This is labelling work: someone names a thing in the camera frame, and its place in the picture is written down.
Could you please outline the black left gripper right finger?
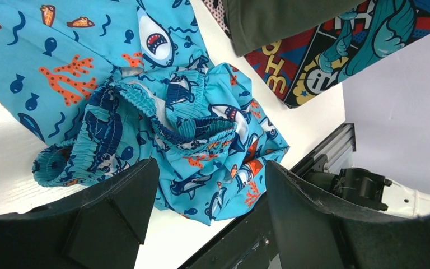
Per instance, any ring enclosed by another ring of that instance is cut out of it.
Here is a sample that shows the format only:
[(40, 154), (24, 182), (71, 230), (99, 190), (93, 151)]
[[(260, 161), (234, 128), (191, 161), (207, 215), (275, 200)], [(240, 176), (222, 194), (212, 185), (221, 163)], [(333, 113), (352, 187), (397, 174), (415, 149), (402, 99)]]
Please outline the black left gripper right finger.
[(430, 215), (355, 205), (273, 161), (265, 173), (282, 268), (430, 268)]

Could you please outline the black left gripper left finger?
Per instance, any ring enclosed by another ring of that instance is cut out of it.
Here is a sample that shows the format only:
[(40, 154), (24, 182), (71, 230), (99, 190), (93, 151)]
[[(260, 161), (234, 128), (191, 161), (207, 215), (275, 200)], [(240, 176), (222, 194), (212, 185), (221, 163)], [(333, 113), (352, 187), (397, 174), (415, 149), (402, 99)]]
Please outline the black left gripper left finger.
[(133, 268), (159, 168), (153, 158), (60, 200), (0, 215), (0, 268)]

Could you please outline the turquoise shark print shorts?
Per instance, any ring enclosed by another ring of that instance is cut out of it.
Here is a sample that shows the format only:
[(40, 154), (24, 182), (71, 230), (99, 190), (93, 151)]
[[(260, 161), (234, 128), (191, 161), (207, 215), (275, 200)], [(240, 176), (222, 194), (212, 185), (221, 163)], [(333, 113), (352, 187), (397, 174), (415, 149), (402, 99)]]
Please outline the turquoise shark print shorts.
[(0, 1), (0, 103), (47, 144), (43, 187), (93, 185), (144, 159), (155, 206), (206, 225), (249, 212), (288, 143), (189, 1)]

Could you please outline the olive green shorts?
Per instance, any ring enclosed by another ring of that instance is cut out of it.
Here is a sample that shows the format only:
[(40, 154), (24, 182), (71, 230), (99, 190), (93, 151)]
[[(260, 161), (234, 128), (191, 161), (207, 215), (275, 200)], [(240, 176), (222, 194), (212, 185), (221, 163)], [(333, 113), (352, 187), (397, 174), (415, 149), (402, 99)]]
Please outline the olive green shorts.
[(233, 49), (244, 56), (262, 46), (313, 28), (357, 7), (350, 0), (224, 1)]

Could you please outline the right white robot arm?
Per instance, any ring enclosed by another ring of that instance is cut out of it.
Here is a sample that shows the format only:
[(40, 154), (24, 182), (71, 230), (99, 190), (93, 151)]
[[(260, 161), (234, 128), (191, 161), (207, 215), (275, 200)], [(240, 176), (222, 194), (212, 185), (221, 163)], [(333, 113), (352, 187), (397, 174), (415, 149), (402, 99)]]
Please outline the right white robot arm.
[(430, 215), (430, 194), (362, 168), (310, 171), (303, 179), (350, 203), (404, 218)]

